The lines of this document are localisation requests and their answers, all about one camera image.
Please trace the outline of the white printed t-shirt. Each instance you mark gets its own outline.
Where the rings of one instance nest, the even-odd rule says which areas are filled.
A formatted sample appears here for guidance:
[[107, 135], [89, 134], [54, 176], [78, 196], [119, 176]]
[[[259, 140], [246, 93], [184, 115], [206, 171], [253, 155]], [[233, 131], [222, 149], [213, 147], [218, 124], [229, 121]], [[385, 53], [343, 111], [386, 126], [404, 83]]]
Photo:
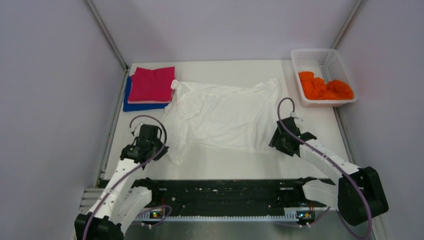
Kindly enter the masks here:
[[268, 153], [282, 91], [277, 78], [252, 87], [174, 80], [174, 95], [161, 122], [168, 156], [181, 164], [191, 144]]

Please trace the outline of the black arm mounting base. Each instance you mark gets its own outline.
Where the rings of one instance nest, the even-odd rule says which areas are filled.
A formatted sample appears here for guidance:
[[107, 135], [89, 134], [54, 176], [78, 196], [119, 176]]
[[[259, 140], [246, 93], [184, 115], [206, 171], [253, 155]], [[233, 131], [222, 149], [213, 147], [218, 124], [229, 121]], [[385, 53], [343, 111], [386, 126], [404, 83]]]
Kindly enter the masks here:
[[294, 179], [136, 180], [152, 191], [149, 207], [168, 205], [172, 217], [277, 217], [290, 208], [325, 205], [300, 196]]

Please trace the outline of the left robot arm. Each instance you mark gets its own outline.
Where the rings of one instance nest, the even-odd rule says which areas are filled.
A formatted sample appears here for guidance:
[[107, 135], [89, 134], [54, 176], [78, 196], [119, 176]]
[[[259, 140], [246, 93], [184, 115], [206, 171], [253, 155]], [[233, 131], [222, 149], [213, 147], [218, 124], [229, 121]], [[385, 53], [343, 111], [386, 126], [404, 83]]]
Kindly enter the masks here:
[[122, 149], [114, 174], [100, 197], [87, 213], [76, 217], [76, 239], [122, 240], [138, 213], [160, 202], [159, 191], [132, 185], [149, 162], [167, 153], [166, 129], [163, 124], [140, 123], [134, 131], [133, 142]]

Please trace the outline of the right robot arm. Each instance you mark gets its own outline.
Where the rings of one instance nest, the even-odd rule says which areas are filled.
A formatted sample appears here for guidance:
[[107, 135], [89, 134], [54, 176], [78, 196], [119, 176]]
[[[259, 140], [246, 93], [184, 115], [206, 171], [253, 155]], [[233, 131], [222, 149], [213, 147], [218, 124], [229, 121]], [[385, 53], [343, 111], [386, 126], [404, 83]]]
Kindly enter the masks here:
[[307, 206], [311, 201], [324, 204], [336, 209], [352, 226], [389, 210], [379, 174], [374, 168], [362, 168], [339, 157], [310, 132], [302, 133], [294, 117], [276, 123], [277, 129], [269, 146], [290, 157], [298, 156], [331, 180], [326, 183], [311, 176], [299, 178], [293, 192], [297, 205]]

